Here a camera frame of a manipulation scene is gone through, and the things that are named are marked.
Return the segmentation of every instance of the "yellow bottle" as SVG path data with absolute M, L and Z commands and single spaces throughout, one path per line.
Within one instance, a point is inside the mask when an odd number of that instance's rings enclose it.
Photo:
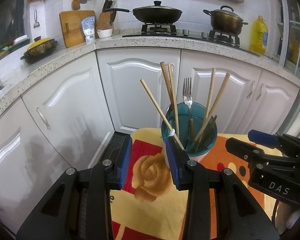
M 252 24 L 251 37 L 250 37 L 250 50 L 263 55 L 266 51 L 268 39 L 268 28 L 265 20 L 261 15 Z

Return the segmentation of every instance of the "pot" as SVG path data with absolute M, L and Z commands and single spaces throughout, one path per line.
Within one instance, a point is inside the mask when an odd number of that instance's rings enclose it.
M 137 20 L 150 24 L 172 24 L 178 21 L 182 11 L 172 7 L 161 6 L 161 1 L 154 1 L 154 5 L 135 8 L 132 11 L 122 8 L 109 8 L 103 12 L 132 12 Z
M 56 50 L 57 41 L 51 38 L 41 39 L 41 36 L 34 39 L 27 51 L 23 54 L 20 60 L 25 60 L 28 64 L 33 64 L 40 59 L 43 59 Z
M 223 8 L 229 8 L 232 12 L 223 10 Z M 221 6 L 218 10 L 203 10 L 203 12 L 211 16 L 210 23 L 215 31 L 230 33 L 234 36 L 238 36 L 241 33 L 242 25 L 248 24 L 243 22 L 243 20 L 234 13 L 232 7 L 227 5 Z

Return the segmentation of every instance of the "blue gripper pad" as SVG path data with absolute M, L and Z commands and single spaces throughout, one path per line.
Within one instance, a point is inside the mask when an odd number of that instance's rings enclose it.
M 279 145 L 279 141 L 276 135 L 251 130 L 248 133 L 248 138 L 250 141 L 261 144 L 263 146 L 266 146 L 268 148 L 274 149 Z
M 167 153 L 169 168 L 172 176 L 172 181 L 173 184 L 178 189 L 180 187 L 179 167 L 177 165 L 177 161 L 173 153 L 171 141 L 167 139 L 165 143 L 166 143 L 166 153 Z
M 128 175 L 128 169 L 129 169 L 129 164 L 130 164 L 130 158 L 131 158 L 131 151 L 132 151 L 132 138 L 130 136 L 126 136 L 122 147 L 125 147 L 125 152 L 121 164 L 121 169 L 120 169 L 120 189 L 123 188 L 124 184 L 126 184 L 127 181 L 127 175 Z

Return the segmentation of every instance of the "teal cup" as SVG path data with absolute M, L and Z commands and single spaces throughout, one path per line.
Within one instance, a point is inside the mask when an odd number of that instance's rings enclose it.
M 198 143 L 190 139 L 190 129 L 189 129 L 189 108 L 185 103 L 180 103 L 177 105 L 178 117 L 179 117 L 179 139 L 185 148 L 190 159 L 200 161 L 213 147 L 217 140 L 217 125 L 214 123 L 210 134 L 207 136 L 203 143 Z M 198 134 L 199 130 L 202 127 L 203 119 L 205 115 L 206 108 L 196 102 L 192 103 L 192 118 L 193 118 L 193 128 L 194 128 L 194 137 Z M 171 106 L 167 111 L 166 117 L 171 124 L 172 128 L 176 130 L 176 122 L 174 119 L 173 111 Z M 207 127 L 211 124 L 213 118 L 211 117 Z M 162 122 L 161 125 L 161 135 L 162 140 L 165 143 L 170 134 L 170 129 L 167 127 L 165 122 Z

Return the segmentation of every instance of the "fork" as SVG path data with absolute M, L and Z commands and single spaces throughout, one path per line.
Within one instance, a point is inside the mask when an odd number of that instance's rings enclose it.
M 182 97 L 183 102 L 189 107 L 189 126 L 190 126 L 190 138 L 193 140 L 193 120 L 192 120 L 192 96 L 191 96 L 191 90 L 192 90 L 192 80 L 191 78 L 185 78 L 183 80 L 183 89 L 182 89 Z

